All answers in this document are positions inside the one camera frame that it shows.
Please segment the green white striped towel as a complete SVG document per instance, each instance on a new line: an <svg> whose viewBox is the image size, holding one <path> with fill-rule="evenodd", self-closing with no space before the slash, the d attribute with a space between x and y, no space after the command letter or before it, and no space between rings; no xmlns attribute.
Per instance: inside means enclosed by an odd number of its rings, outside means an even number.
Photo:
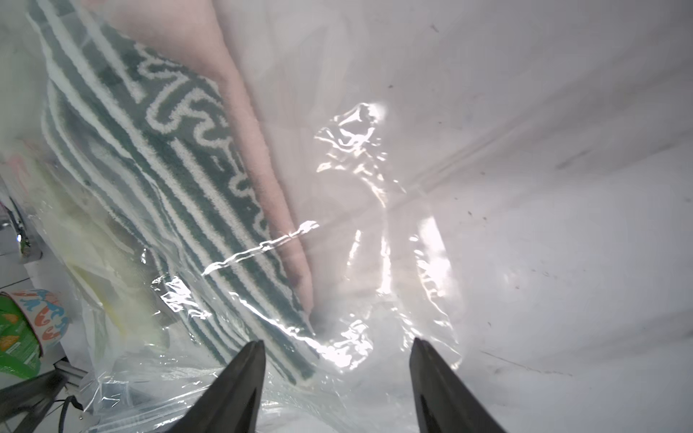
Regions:
<svg viewBox="0 0 693 433"><path fill-rule="evenodd" d="M27 7L48 72L43 130L62 166L150 253L201 350L250 340L291 384L319 356L270 238L217 86L101 25L75 1Z"/></svg>

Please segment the pale yellow towel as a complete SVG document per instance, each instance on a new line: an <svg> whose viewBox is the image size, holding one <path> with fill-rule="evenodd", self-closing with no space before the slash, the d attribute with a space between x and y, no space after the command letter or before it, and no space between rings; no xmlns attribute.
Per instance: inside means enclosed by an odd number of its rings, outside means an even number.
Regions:
<svg viewBox="0 0 693 433"><path fill-rule="evenodd" d="M158 350L169 347L153 280L99 200L47 160L23 150L7 159L41 220L55 254L78 282L89 303L102 308L119 335Z"/></svg>

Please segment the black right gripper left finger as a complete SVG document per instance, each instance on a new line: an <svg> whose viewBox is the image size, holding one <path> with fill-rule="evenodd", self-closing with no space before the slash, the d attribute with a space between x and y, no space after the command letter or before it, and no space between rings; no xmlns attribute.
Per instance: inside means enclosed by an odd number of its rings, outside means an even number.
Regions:
<svg viewBox="0 0 693 433"><path fill-rule="evenodd" d="M169 433L255 432L265 368L265 344L246 344Z"/></svg>

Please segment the pink towel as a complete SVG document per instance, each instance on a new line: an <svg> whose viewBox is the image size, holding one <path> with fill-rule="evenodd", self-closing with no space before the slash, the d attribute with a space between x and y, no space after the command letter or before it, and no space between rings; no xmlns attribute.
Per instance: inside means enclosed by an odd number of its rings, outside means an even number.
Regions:
<svg viewBox="0 0 693 433"><path fill-rule="evenodd" d="M224 100L236 146L306 313L314 307L310 265L296 231L251 97L227 48L211 1L86 1L110 26L214 81Z"/></svg>

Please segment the clear plastic vacuum bag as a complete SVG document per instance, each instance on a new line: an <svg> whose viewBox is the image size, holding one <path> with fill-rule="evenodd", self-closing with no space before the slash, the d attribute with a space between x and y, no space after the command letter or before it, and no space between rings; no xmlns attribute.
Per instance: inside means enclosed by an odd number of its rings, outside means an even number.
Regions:
<svg viewBox="0 0 693 433"><path fill-rule="evenodd" d="M164 350L123 339L52 249L7 165L79 183L43 130L30 2L1 5L1 193L68 312L81 429L163 432L232 358L189 336L132 235ZM416 338L505 431L691 431L691 2L211 2L313 281L314 375L266 352L259 431L417 431Z"/></svg>

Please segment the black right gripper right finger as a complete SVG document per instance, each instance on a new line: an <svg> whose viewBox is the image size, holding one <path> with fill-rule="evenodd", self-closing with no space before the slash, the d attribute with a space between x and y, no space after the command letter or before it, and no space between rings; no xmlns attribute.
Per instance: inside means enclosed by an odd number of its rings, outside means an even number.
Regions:
<svg viewBox="0 0 693 433"><path fill-rule="evenodd" d="M420 432L505 432L431 343L414 339L409 366Z"/></svg>

